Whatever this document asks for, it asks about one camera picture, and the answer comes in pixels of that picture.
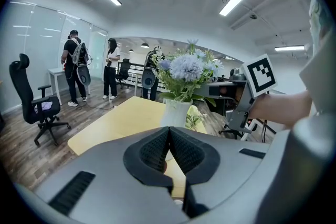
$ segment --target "vase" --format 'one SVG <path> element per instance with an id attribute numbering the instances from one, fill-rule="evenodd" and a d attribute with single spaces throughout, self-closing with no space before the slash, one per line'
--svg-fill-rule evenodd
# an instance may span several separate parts
<path id="1" fill-rule="evenodd" d="M 193 103 L 190 102 L 178 102 L 175 100 L 165 99 L 166 107 L 160 122 L 160 127 L 173 126 L 173 127 L 185 127 L 185 118 L 187 112 Z M 168 151 L 166 161 L 173 158 L 173 155 Z"/>

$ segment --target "woman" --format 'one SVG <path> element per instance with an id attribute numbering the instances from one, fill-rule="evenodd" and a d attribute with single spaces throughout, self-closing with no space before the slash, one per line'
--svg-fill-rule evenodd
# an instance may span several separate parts
<path id="1" fill-rule="evenodd" d="M 109 96 L 109 86 L 111 87 L 110 100 L 117 97 L 117 84 L 115 82 L 116 67 L 118 67 L 118 61 L 120 60 L 120 49 L 117 46 L 117 42 L 114 38 L 108 40 L 109 51 L 106 58 L 106 66 L 104 69 L 104 95 L 103 99 Z"/>

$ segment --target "floor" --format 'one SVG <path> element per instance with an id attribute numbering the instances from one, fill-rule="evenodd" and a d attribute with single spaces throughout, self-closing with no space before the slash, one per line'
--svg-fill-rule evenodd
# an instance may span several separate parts
<path id="1" fill-rule="evenodd" d="M 5 128 L 0 134 L 0 160 L 7 170 L 12 181 L 20 183 L 31 190 L 34 190 L 48 175 L 57 168 L 67 164 L 76 155 L 68 147 L 67 141 L 90 123 L 109 112 L 113 105 L 119 105 L 134 95 L 134 87 L 118 86 L 118 97 L 112 101 L 102 99 L 103 84 L 101 80 L 93 80 L 90 85 L 91 95 L 85 104 L 78 99 L 81 107 L 70 107 L 67 102 L 70 100 L 68 91 L 61 93 L 62 107 L 58 114 L 60 121 L 67 121 L 72 129 L 66 126 L 55 128 L 54 135 L 59 143 L 56 147 L 48 132 L 40 139 L 40 147 L 34 144 L 34 138 L 39 132 L 37 124 L 28 124 L 23 120 L 22 110 L 18 108 L 11 113 L 4 115 Z M 141 95 L 141 88 L 138 88 L 137 96 Z M 211 113 L 205 103 L 198 104 L 202 113 L 207 114 L 204 126 L 208 134 L 219 135 L 218 131 L 223 128 L 223 117 Z M 251 141 L 261 142 L 259 134 L 253 134 Z M 267 137 L 266 142 L 271 142 L 272 137 Z"/>

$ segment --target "black office chair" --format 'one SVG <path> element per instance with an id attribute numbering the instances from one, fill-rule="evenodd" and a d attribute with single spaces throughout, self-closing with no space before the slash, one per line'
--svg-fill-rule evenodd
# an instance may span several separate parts
<path id="1" fill-rule="evenodd" d="M 58 145 L 54 137 L 53 132 L 51 131 L 52 127 L 67 125 L 68 129 L 71 129 L 69 123 L 67 122 L 54 122 L 54 120 L 59 121 L 59 117 L 56 116 L 57 113 L 61 110 L 59 101 L 57 97 L 45 97 L 46 89 L 50 88 L 51 85 L 45 85 L 38 88 L 42 91 L 42 98 L 34 100 L 32 89 L 29 85 L 27 79 L 26 68 L 29 66 L 29 58 L 25 54 L 20 54 L 20 61 L 12 62 L 9 65 L 9 73 L 11 75 L 12 82 L 14 87 L 20 96 L 22 101 L 22 112 L 24 120 L 33 124 L 37 121 L 38 127 L 41 129 L 38 135 L 35 137 L 34 142 L 39 146 L 38 139 L 44 134 L 46 130 L 49 130 L 51 137 L 54 140 L 54 144 Z M 52 102 L 52 106 L 49 110 L 42 110 L 43 102 Z M 34 107 L 37 105 L 38 112 L 36 113 Z"/>
<path id="2" fill-rule="evenodd" d="M 130 59 L 123 59 L 120 65 L 119 74 L 116 75 L 116 80 L 118 80 L 117 85 L 120 84 L 121 88 L 123 84 L 126 85 L 126 82 L 124 80 L 129 77 L 128 70 L 130 69 L 130 67 L 131 67 Z"/>

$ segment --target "blue flower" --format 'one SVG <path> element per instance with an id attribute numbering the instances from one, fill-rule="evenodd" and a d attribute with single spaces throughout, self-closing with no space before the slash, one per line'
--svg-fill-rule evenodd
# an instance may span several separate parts
<path id="1" fill-rule="evenodd" d="M 166 71 L 169 69 L 171 62 L 169 60 L 162 60 L 159 64 L 161 69 Z"/>
<path id="2" fill-rule="evenodd" d="M 205 53 L 202 52 L 200 49 L 195 49 L 195 55 L 197 55 L 198 58 L 203 58 L 205 56 Z"/>
<path id="3" fill-rule="evenodd" d="M 203 72 L 203 63 L 197 55 L 180 55 L 170 64 L 170 73 L 174 79 L 185 81 L 198 80 Z"/>
<path id="4" fill-rule="evenodd" d="M 221 61 L 214 60 L 206 63 L 204 65 L 204 69 L 208 70 L 209 72 L 213 71 L 213 77 L 218 77 L 219 72 L 223 69 L 223 65 Z"/>

